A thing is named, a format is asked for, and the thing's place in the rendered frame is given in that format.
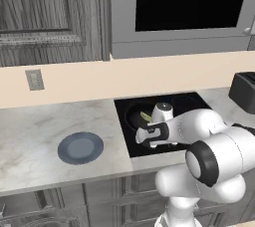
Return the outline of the grey microwave oven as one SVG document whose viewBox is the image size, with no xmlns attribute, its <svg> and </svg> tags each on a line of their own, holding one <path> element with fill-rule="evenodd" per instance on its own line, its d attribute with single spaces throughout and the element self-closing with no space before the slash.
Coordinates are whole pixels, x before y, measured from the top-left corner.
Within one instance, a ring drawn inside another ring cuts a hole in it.
<svg viewBox="0 0 255 227">
<path fill-rule="evenodd" d="M 255 0 L 112 0 L 116 59 L 236 51 L 255 51 Z"/>
</svg>

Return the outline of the grey wall outlet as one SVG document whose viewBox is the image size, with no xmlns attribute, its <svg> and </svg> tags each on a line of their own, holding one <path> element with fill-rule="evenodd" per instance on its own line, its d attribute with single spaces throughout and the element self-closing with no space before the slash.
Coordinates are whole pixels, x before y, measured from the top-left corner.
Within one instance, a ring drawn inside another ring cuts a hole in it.
<svg viewBox="0 0 255 227">
<path fill-rule="evenodd" d="M 41 70 L 26 70 L 25 74 L 31 91 L 42 91 L 45 89 Z"/>
</svg>

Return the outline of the grey drawer front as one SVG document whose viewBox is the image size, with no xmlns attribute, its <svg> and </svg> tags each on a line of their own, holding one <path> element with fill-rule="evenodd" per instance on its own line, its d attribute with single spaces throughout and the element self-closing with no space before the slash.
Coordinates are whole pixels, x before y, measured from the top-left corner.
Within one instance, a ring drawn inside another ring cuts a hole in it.
<svg viewBox="0 0 255 227">
<path fill-rule="evenodd" d="M 119 178 L 85 184 L 88 203 L 91 205 L 113 202 L 122 197 L 122 182 Z"/>
<path fill-rule="evenodd" d="M 158 196 L 154 183 L 155 173 L 144 173 L 125 178 L 124 199 L 128 201 L 145 201 Z"/>
</svg>

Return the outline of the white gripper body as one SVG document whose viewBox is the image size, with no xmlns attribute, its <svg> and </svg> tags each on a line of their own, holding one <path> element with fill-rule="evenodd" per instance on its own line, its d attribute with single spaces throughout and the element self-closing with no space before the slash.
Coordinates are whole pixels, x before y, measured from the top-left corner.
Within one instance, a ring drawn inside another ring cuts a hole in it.
<svg viewBox="0 0 255 227">
<path fill-rule="evenodd" d="M 178 144 L 175 136 L 176 131 L 168 126 L 139 128 L 135 135 L 135 142 L 147 147 L 157 148 L 160 145 Z"/>
</svg>

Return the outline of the blue-grey plate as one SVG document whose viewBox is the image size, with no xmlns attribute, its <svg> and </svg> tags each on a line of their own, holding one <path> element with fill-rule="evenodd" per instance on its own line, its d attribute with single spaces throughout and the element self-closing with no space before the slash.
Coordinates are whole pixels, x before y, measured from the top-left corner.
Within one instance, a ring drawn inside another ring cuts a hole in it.
<svg viewBox="0 0 255 227">
<path fill-rule="evenodd" d="M 92 132 L 75 132 L 58 145 L 58 156 L 65 163 L 81 165 L 96 160 L 104 151 L 104 142 Z"/>
</svg>

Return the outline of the black hob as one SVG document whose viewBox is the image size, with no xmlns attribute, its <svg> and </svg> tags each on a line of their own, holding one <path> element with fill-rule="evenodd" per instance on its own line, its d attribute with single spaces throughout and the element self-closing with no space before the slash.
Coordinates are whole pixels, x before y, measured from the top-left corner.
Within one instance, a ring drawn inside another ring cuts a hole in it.
<svg viewBox="0 0 255 227">
<path fill-rule="evenodd" d="M 167 144 L 160 145 L 157 148 L 148 148 L 137 144 L 135 142 L 136 130 L 129 127 L 126 122 L 126 112 L 129 107 L 137 104 L 152 104 L 155 106 L 157 103 L 168 103 L 173 106 L 174 116 L 178 116 L 196 109 L 210 109 L 210 106 L 196 92 L 114 100 L 114 103 L 117 109 L 130 158 L 186 150 L 187 145 L 179 143 L 177 145 Z"/>
</svg>

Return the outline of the black toaster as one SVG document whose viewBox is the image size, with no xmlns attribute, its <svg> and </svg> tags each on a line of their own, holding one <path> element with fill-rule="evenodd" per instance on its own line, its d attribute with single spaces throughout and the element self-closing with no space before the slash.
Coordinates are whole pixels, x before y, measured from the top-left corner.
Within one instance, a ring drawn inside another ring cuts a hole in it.
<svg viewBox="0 0 255 227">
<path fill-rule="evenodd" d="M 244 111 L 255 114 L 255 72 L 236 73 L 228 96 Z"/>
</svg>

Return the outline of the black frying pan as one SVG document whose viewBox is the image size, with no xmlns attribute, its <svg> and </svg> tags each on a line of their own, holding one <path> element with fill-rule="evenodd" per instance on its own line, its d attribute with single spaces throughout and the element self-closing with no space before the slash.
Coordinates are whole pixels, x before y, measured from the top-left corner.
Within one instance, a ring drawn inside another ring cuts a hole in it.
<svg viewBox="0 0 255 227">
<path fill-rule="evenodd" d="M 140 116 L 140 112 L 144 112 L 148 115 L 152 115 L 154 105 L 152 104 L 137 104 L 128 108 L 126 112 L 126 122 L 133 130 L 137 130 L 139 127 L 145 128 L 148 121 L 144 120 Z"/>
</svg>

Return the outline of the grey wood cupboard door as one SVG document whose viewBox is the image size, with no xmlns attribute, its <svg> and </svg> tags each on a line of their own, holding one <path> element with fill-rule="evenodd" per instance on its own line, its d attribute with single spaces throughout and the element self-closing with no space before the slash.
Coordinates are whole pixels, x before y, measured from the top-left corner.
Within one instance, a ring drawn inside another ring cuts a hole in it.
<svg viewBox="0 0 255 227">
<path fill-rule="evenodd" d="M 0 67 L 107 61 L 109 0 L 0 0 Z"/>
</svg>

